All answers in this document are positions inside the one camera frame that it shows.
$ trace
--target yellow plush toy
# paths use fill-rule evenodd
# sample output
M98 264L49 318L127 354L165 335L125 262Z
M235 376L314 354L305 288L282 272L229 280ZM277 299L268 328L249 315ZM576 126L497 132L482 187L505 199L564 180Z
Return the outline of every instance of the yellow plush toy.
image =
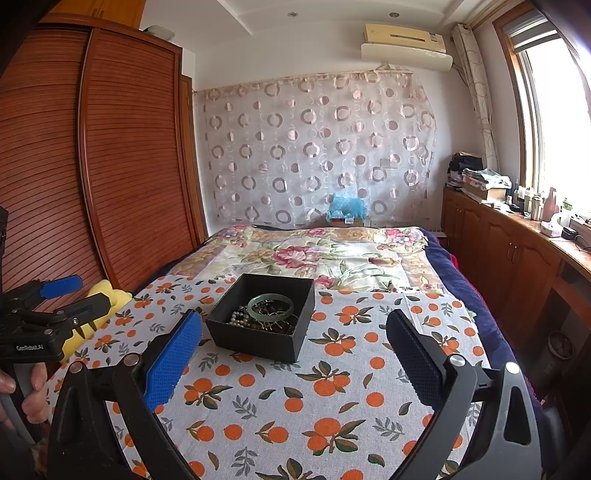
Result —
M64 343L64 347L62 349L64 352L64 358L61 360L62 362L67 362L68 358L70 358L70 355L73 354L80 345L87 341L96 331L96 329L104 325L105 322L109 320L113 314L115 314L115 312L117 312L121 307L124 307L132 298L131 293L127 293L123 290L114 290L109 280L101 280L97 284L93 285L86 296L90 297L96 293L104 293L109 297L109 300L111 301L111 309L107 315L94 321L95 328L92 328L92 326L89 324L82 326L82 331L84 332L85 338L82 338L78 332L73 332L72 337L68 338L68 340L66 340Z

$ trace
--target human hand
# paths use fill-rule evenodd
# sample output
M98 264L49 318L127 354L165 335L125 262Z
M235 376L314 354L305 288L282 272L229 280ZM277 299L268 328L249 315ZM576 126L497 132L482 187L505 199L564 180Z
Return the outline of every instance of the human hand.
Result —
M31 385L33 391L22 402L21 408L27 416L29 423L42 423L47 420L49 406L46 402L45 387L47 383L47 369L44 363L35 364L31 371ZM0 393L14 393L16 384L14 380L0 371ZM14 428L6 412L0 405L0 423Z

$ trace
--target circle pattern curtain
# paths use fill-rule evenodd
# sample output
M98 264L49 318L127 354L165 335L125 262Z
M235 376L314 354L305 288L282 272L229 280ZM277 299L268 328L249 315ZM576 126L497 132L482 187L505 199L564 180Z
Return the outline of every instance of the circle pattern curtain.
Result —
M318 74L201 92L215 214L224 224L322 221L359 197L377 226L427 217L436 123L416 74Z

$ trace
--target window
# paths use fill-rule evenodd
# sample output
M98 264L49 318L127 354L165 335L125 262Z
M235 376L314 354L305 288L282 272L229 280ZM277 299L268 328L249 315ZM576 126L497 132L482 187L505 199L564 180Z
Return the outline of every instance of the window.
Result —
M554 25L530 4L518 5L494 24L517 100L519 182L538 192L555 187L576 210L591 211L587 80Z

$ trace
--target wardrobe sliding door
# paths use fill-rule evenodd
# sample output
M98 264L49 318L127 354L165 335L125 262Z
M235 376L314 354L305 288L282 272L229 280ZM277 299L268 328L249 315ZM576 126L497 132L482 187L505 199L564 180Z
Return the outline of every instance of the wardrobe sliding door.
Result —
M78 175L77 107L90 29L38 28L0 77L4 291L35 278L103 278ZM47 302L45 310L83 293Z
M109 277L129 290L196 245L178 127L179 54L95 29L82 73L90 220Z

